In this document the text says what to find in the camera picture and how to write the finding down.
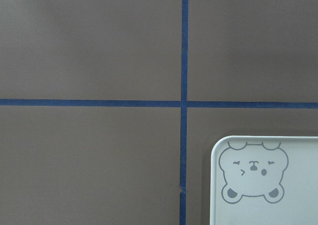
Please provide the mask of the cream bear print tray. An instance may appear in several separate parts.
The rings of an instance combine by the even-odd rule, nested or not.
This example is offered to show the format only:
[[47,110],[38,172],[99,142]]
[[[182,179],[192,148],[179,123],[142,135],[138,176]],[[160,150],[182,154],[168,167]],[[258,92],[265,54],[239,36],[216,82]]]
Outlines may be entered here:
[[209,222],[317,224],[317,137],[228,136],[216,142]]

